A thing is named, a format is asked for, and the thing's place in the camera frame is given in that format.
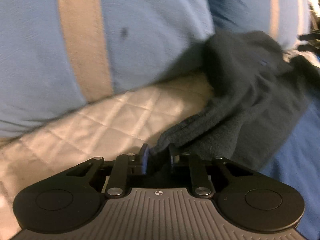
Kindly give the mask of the right blue striped pillow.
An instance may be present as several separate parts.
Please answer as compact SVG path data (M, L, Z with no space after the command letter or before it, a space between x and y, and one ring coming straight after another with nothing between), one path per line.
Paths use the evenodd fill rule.
M284 50L310 32L308 0L208 0L215 27L233 33L263 31Z

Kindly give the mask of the blue navy fleece jacket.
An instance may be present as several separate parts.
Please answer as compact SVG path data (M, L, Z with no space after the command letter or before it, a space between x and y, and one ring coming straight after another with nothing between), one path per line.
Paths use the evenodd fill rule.
M152 152L173 144L294 187L306 204L298 231L319 239L319 68L303 56L285 61L261 31L221 29L205 42L201 68L214 95L200 113L165 131Z

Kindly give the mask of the left blue striped pillow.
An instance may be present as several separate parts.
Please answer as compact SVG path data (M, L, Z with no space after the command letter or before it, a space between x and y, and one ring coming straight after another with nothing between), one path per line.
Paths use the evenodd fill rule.
M207 0L1 0L1 137L200 65Z

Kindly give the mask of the grey quilted bedspread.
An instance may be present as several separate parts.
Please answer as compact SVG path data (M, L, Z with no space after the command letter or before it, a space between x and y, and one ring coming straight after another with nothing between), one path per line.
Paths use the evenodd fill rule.
M1 148L1 239L20 230L13 200L25 187L95 156L115 159L155 145L168 128L200 111L212 94L191 74L114 96L50 122Z

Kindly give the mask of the blue striped pillow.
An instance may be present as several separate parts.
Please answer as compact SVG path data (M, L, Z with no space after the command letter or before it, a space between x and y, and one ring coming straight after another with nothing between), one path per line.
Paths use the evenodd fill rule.
M200 65L207 0L1 0L1 137Z
M208 0L215 27L233 33L263 31L284 50L310 32L308 0Z

